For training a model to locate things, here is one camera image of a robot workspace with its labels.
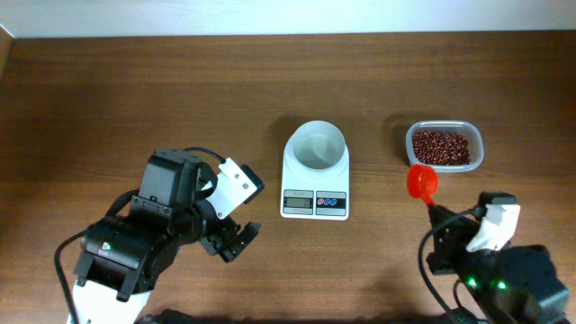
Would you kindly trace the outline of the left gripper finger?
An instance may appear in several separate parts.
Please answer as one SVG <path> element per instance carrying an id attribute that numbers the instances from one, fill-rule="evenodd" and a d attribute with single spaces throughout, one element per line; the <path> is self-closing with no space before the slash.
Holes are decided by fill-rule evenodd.
<path id="1" fill-rule="evenodd" d="M 241 253 L 257 237 L 260 228 L 260 223 L 249 222 L 244 229 L 233 238 L 241 241 Z"/>
<path id="2" fill-rule="evenodd" d="M 241 253 L 241 241 L 233 239 L 228 242 L 220 242 L 217 245 L 217 254 L 225 263 L 234 261 Z"/>

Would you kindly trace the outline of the orange measuring scoop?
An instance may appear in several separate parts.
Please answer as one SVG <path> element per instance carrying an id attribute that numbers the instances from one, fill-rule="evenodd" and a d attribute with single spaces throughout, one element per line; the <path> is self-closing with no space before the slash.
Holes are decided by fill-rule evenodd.
<path id="1" fill-rule="evenodd" d="M 437 191 L 437 172 L 431 166 L 413 165 L 407 175 L 409 195 L 420 199 L 426 206 L 435 205 L 433 196 Z"/>

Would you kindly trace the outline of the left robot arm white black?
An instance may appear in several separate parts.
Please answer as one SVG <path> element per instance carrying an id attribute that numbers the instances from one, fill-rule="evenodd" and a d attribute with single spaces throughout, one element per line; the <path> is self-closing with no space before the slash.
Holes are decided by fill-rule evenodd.
<path id="1" fill-rule="evenodd" d="M 231 158 L 221 157 L 213 170 L 201 153 L 197 147 L 154 151 L 139 188 L 121 194 L 75 235 L 81 252 L 74 285 L 54 256 L 68 322 L 134 323 L 182 246 L 200 243 L 230 263 L 256 238 L 259 224 L 240 226 L 231 214 L 258 196 L 264 182 Z"/>

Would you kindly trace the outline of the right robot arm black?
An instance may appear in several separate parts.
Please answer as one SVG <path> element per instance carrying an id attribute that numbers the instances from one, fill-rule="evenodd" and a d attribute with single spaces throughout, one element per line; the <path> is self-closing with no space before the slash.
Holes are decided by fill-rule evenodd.
<path id="1" fill-rule="evenodd" d="M 560 281 L 543 245 L 513 246 L 520 206 L 480 202 L 453 212 L 427 207 L 431 230 L 418 247 L 418 267 L 427 288 L 453 323 L 467 313 L 451 310 L 429 275 L 456 275 L 488 323 L 567 323 L 569 289 Z"/>

